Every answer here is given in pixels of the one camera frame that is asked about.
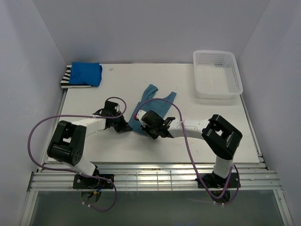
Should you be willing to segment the blue tank top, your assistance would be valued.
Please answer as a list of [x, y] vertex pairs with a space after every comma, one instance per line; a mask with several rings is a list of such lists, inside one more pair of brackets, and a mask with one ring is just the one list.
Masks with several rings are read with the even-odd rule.
[[102, 71], [99, 63], [72, 62], [69, 83], [98, 87], [102, 80]]

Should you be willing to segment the light teal tank top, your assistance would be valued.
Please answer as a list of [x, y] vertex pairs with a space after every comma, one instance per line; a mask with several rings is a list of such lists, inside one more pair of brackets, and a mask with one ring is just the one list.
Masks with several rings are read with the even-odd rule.
[[169, 111], [171, 104], [162, 101], [162, 100], [154, 100], [145, 103], [146, 101], [153, 99], [156, 92], [158, 91], [158, 88], [152, 84], [150, 84], [147, 89], [143, 92], [142, 99], [140, 102], [137, 103], [132, 116], [129, 120], [129, 126], [132, 128], [132, 131], [135, 133], [138, 133], [139, 135], [142, 136], [148, 136], [147, 133], [141, 130], [141, 124], [139, 121], [136, 121], [134, 119], [135, 114], [138, 112], [138, 110], [143, 110], [143, 111], [154, 111], [157, 113], [161, 118], [164, 118], [167, 112]]

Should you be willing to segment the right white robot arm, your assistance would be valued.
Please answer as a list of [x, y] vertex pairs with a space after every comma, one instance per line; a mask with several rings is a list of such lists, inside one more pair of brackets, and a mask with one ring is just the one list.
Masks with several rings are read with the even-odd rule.
[[186, 134], [189, 138], [206, 141], [216, 159], [213, 172], [203, 175], [202, 180], [210, 188], [220, 188], [229, 182], [230, 168], [243, 135], [222, 116], [214, 114], [207, 121], [181, 121], [175, 117], [163, 119], [154, 111], [139, 110], [134, 119], [153, 139], [177, 138]]

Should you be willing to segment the black white striped tank top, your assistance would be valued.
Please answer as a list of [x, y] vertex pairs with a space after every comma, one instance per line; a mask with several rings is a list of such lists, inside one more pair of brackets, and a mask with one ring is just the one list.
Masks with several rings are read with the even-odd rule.
[[87, 84], [70, 84], [71, 77], [71, 65], [66, 66], [66, 72], [60, 82], [62, 89], [71, 89], [71, 88], [91, 88], [91, 86]]

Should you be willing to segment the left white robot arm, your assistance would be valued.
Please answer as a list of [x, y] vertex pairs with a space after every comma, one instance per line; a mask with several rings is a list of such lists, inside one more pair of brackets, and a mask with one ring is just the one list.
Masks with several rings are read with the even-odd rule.
[[77, 172], [73, 188], [112, 189], [109, 181], [113, 174], [100, 174], [96, 165], [83, 156], [85, 139], [99, 131], [114, 128], [117, 133], [132, 131], [122, 116], [119, 104], [105, 101], [104, 108], [97, 110], [92, 118], [79, 121], [59, 121], [48, 146], [48, 157], [68, 165]]

